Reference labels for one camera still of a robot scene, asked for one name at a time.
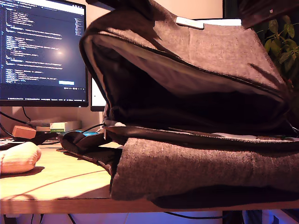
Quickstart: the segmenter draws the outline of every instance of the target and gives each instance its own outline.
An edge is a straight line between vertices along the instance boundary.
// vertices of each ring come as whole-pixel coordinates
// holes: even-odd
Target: houseplant
[[[277,20],[271,20],[266,29],[257,33],[289,87],[292,102],[288,116],[290,122],[299,128],[299,46],[294,40],[295,25],[299,23],[292,24],[287,15],[281,21],[279,24]]]

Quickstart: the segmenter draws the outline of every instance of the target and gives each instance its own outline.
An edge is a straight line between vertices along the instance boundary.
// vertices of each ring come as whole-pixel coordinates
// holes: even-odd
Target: brown fabric bag
[[[199,30],[180,26],[176,15],[153,0],[146,6],[130,2],[133,6],[124,5],[95,20],[80,41],[83,60],[107,102],[104,128],[112,140],[125,145],[125,153],[115,160],[119,163],[111,173],[112,198],[179,198],[197,188],[214,185],[245,190],[270,186],[292,192],[297,181],[290,186],[279,182],[288,177],[283,175],[285,172],[291,171],[291,177],[296,175],[297,166],[288,170],[287,164],[297,158],[298,142],[253,137],[297,136],[285,118],[290,99],[285,82],[255,32],[244,27],[205,24]],[[150,14],[145,13],[148,7]],[[143,141],[143,147],[134,148],[132,141],[136,139]],[[202,182],[186,188],[179,177],[173,183],[171,178],[159,175],[171,176],[173,172],[165,169],[163,154],[158,153],[166,145],[169,154],[164,159],[176,164],[181,175],[202,175]],[[192,152],[194,156],[182,156],[183,152]],[[198,164],[207,158],[204,153],[213,155],[212,152],[223,164],[228,157],[231,163],[242,163],[242,156],[248,158],[243,167],[249,179],[237,172],[239,181],[224,181],[225,177],[216,175],[214,178],[219,181],[210,182],[210,175],[217,174],[221,167],[211,163],[213,172],[204,175]],[[261,163],[254,163],[253,157]],[[274,157],[280,157],[278,164],[285,166],[273,166]],[[183,164],[188,158],[186,169]],[[151,168],[151,181],[144,182],[144,171],[155,161],[160,162],[154,165],[156,169]],[[252,170],[260,172],[253,175]],[[234,176],[235,170],[225,171],[224,175]],[[268,182],[261,179],[263,175],[269,177]],[[148,185],[139,187],[139,180]],[[163,183],[159,192],[150,186],[155,181]],[[124,191],[128,182],[131,188]]]

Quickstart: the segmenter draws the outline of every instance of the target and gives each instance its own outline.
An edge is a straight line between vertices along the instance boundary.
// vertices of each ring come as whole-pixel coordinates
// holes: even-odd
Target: green label
[[[50,129],[50,132],[64,132],[64,128]]]

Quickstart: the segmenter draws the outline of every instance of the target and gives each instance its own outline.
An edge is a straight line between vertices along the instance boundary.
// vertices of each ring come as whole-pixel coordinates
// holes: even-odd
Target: monitor screen
[[[1,0],[1,106],[88,106],[85,5]]]
[[[106,101],[93,78],[91,83],[91,89],[91,111],[104,111]]]

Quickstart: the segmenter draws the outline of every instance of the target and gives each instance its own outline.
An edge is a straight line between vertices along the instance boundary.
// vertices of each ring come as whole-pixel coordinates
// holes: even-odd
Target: white box
[[[69,132],[73,130],[80,129],[82,127],[81,121],[66,121],[66,122],[56,122],[50,123],[51,132]]]

